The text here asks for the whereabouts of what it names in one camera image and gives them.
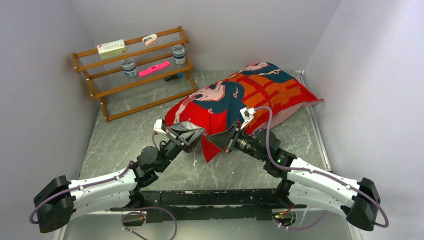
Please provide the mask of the pink red patterned pillowcase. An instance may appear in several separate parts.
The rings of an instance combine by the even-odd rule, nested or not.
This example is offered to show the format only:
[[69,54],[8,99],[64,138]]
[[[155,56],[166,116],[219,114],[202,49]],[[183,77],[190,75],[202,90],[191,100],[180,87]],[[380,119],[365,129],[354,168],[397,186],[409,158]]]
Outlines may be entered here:
[[275,127],[299,108],[320,102],[293,76],[272,63],[260,62],[185,97],[167,112],[164,121],[167,126],[187,122],[213,135],[233,123],[243,123],[243,108],[271,108],[271,126]]

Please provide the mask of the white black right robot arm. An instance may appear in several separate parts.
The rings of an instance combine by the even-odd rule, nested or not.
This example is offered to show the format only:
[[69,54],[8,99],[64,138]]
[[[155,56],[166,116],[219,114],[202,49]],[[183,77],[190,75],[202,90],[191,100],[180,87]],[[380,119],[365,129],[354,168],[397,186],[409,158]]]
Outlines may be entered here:
[[263,161],[268,174],[282,179],[282,189],[274,195],[278,206],[286,208],[293,204],[321,208],[369,232],[378,225],[381,198],[371,179],[349,179],[316,167],[282,149],[281,141],[270,130],[249,135],[234,124],[206,139],[226,153],[237,149]]

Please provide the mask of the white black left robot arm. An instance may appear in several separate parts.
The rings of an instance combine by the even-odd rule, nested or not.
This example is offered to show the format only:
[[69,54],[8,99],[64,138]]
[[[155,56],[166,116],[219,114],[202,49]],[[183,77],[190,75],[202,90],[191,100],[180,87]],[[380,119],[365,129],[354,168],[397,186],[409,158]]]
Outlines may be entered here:
[[50,233],[80,216],[107,208],[142,206],[141,189],[154,183],[181,151],[189,153],[204,136],[205,129],[189,122],[167,126],[158,119],[155,134],[167,141],[145,147],[136,161],[125,168],[94,178],[67,180],[64,175],[52,179],[33,199],[29,222],[41,233]]

